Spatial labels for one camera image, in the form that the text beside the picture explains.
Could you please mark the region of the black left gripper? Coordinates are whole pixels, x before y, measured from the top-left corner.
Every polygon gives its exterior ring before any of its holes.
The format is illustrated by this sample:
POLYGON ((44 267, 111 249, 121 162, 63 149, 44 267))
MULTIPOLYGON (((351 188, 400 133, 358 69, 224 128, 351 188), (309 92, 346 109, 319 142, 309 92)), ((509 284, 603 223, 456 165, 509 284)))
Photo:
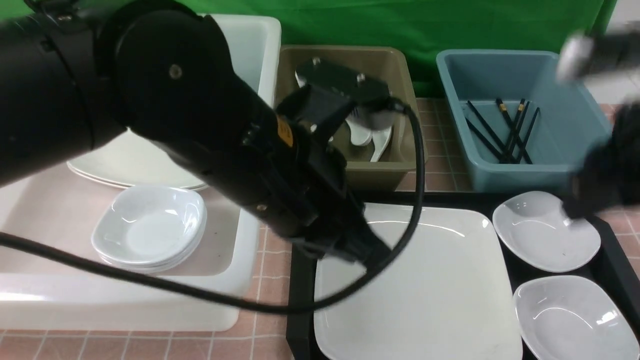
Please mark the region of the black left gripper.
POLYGON ((282 239, 315 259, 332 256, 367 271, 388 259, 391 248, 370 229, 364 203, 350 189, 346 160, 331 145, 314 142, 264 148, 256 167, 266 198, 250 212, 282 239))

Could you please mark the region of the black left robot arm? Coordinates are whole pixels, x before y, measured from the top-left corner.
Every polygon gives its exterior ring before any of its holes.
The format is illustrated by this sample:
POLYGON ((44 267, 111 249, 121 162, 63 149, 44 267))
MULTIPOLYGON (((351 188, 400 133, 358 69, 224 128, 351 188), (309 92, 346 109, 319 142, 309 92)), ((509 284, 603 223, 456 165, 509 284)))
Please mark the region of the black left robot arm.
POLYGON ((329 145, 356 107, 384 107, 383 84, 316 60, 318 80, 272 109, 217 21, 179 2, 32 8, 1 21, 2 185, 132 132, 313 257, 368 271, 388 258, 329 145))

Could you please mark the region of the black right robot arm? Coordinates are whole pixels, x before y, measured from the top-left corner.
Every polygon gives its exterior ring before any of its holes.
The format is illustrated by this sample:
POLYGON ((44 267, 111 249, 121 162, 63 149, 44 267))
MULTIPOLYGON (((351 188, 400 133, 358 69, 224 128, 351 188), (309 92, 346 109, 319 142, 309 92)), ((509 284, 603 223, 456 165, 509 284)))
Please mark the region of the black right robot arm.
POLYGON ((640 105, 623 104, 614 114, 610 137, 590 148, 583 164, 571 174, 571 193, 562 209, 572 220, 610 208, 640 203, 640 105))

